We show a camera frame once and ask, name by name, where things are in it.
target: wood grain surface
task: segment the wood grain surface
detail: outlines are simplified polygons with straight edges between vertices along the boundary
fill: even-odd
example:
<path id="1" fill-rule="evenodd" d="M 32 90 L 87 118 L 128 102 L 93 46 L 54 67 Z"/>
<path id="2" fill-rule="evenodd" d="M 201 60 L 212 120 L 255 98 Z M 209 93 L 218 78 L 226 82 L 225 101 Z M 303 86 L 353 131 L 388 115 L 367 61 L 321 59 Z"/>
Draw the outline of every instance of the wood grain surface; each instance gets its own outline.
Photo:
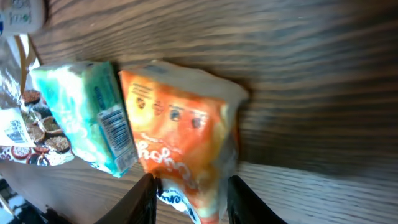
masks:
<path id="1" fill-rule="evenodd" d="M 288 222 L 398 223 L 398 1 L 53 0 L 49 8 L 32 36 L 43 63 L 129 69 L 162 58 L 246 87 L 241 159 L 256 164 L 239 174 Z M 135 167 L 116 180 L 82 165 L 1 167 L 14 186 L 43 188 L 24 190 L 33 203 L 42 206 L 41 195 L 78 223 L 98 219 L 142 175 Z M 158 222 L 190 222 L 177 214 L 161 205 Z"/>

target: plastic bag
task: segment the plastic bag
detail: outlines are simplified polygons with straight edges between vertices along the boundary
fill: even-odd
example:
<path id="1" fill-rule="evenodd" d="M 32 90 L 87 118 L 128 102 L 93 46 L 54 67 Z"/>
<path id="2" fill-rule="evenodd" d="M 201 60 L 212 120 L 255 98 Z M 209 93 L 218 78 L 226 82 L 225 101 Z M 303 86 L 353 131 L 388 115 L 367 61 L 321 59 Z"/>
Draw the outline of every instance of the plastic bag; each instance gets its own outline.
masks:
<path id="1" fill-rule="evenodd" d="M 154 61 L 119 72 L 140 162 L 162 179 L 159 198 L 195 223 L 218 223 L 235 169 L 239 85 Z"/>
<path id="2" fill-rule="evenodd" d="M 76 156 L 115 177 L 137 161 L 123 99 L 109 62 L 45 65 L 30 74 Z"/>
<path id="3" fill-rule="evenodd" d="M 39 61 L 27 35 L 0 38 L 0 160 L 54 166 L 74 158 L 69 140 L 33 88 Z"/>

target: orange package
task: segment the orange package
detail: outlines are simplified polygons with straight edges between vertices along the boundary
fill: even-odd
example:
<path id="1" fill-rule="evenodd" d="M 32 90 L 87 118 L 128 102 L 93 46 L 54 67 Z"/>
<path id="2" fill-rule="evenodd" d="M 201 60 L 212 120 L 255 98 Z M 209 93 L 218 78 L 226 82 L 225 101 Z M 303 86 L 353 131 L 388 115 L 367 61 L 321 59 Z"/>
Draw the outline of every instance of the orange package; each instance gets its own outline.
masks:
<path id="1" fill-rule="evenodd" d="M 140 162 L 162 179 L 159 198 L 194 223 L 218 223 L 238 158 L 236 112 L 248 93 L 160 61 L 119 75 Z"/>

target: plastic wrapper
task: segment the plastic wrapper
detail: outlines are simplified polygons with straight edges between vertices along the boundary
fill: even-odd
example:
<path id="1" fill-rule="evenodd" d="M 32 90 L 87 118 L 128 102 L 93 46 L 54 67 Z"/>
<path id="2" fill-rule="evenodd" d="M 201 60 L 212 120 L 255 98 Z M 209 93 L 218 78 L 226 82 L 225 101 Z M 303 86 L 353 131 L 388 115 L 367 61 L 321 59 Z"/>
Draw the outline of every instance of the plastic wrapper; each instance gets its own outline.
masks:
<path id="1" fill-rule="evenodd" d="M 123 99 L 109 62 L 45 65 L 30 74 L 76 156 L 115 177 L 137 161 Z"/>
<path id="2" fill-rule="evenodd" d="M 0 160 L 54 166 L 74 158 L 29 70 L 39 61 L 26 35 L 0 38 Z"/>
<path id="3" fill-rule="evenodd" d="M 119 76 L 139 160 L 162 179 L 159 198 L 194 223 L 218 223 L 238 155 L 236 112 L 247 92 L 159 61 Z"/>

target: cookie image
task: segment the cookie image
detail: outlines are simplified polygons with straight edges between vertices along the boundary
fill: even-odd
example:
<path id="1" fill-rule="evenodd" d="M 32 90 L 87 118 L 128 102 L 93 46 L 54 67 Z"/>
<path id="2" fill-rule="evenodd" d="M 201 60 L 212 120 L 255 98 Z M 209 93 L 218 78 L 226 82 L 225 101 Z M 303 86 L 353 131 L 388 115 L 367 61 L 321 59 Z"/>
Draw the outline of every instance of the cookie image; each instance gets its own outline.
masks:
<path id="1" fill-rule="evenodd" d="M 16 159 L 26 159 L 32 150 L 29 147 L 12 147 L 11 154 Z"/>

